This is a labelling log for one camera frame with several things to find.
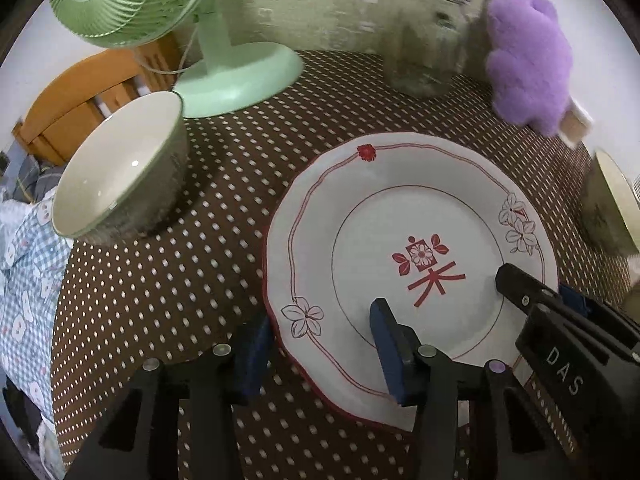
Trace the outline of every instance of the green electric fan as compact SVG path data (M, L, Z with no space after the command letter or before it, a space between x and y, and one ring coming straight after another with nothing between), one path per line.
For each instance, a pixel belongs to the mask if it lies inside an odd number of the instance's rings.
M57 19L85 41L130 48L156 40L193 16L203 59L174 87L185 117L224 114L263 101L302 72L300 57L278 43L232 46L216 0L50 0Z

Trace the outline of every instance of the white plate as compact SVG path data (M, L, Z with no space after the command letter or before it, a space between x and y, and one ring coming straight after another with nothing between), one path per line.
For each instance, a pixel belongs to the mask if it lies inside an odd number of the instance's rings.
M510 262L558 287L524 193L481 155L423 134L321 155L290 185L265 244L264 297L284 348L336 408L404 430L415 409L388 395L373 300L453 359L516 364L526 316L495 290L496 271Z

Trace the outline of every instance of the white wall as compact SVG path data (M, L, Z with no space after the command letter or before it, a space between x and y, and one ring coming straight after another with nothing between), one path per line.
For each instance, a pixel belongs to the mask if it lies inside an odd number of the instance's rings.
M49 83L101 50L60 25L48 0L41 4L0 66L0 149L8 150L14 124Z
M571 95L595 120L584 139L640 174L640 54L602 0L552 0L574 50Z

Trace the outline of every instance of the glass jar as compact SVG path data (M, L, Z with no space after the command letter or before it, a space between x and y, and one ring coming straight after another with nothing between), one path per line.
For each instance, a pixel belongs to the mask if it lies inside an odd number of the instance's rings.
M384 73L396 90L414 97L447 92L465 63L469 0L397 0L388 31Z

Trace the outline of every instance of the blue gripper pad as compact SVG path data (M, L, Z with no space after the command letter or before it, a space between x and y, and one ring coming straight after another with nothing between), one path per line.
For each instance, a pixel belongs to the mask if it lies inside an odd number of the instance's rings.
M383 298L371 303L369 311L369 326L376 343L378 358L385 375L386 387L398 404L403 406L407 402L407 392L404 389L404 368L401 348L404 335L389 305Z
M235 352L234 389L245 398L260 392L272 344L273 331L266 313L259 314L236 330L231 341Z
M581 316L587 318L589 317L591 308L588 305L588 301L590 300L587 297L580 294L580 292L573 290L570 286L565 285L564 283L560 283L558 292L562 297L562 302L566 306L568 306L570 309L574 310Z

